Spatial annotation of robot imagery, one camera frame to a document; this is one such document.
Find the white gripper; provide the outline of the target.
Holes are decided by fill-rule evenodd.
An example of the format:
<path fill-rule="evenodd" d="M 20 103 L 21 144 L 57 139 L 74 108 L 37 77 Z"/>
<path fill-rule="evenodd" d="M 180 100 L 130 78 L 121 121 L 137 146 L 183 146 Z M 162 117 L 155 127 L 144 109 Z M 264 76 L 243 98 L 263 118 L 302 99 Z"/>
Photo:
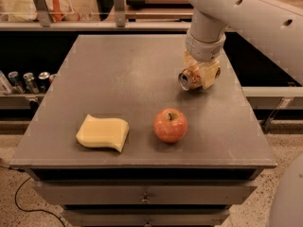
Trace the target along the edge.
<path fill-rule="evenodd" d="M 225 39 L 225 35 L 222 35 L 217 42 L 205 43 L 195 39 L 190 31 L 187 32 L 184 68 L 194 66 L 200 69 L 204 90 L 210 88 L 221 73 L 220 62 L 215 59 L 220 56 Z"/>

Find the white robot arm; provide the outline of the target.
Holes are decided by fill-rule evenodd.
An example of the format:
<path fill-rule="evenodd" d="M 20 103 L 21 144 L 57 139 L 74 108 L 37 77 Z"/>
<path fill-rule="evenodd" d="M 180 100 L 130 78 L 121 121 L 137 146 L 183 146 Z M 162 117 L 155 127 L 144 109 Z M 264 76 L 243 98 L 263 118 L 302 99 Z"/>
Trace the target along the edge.
<path fill-rule="evenodd" d="M 287 72 L 303 80 L 302 9 L 286 0 L 188 0 L 194 7 L 187 51 L 210 61 L 223 46 L 223 29 L 231 26 Z M 265 172 L 252 199 L 231 209 L 217 227 L 302 227 L 302 135 L 269 137 L 278 167 Z"/>

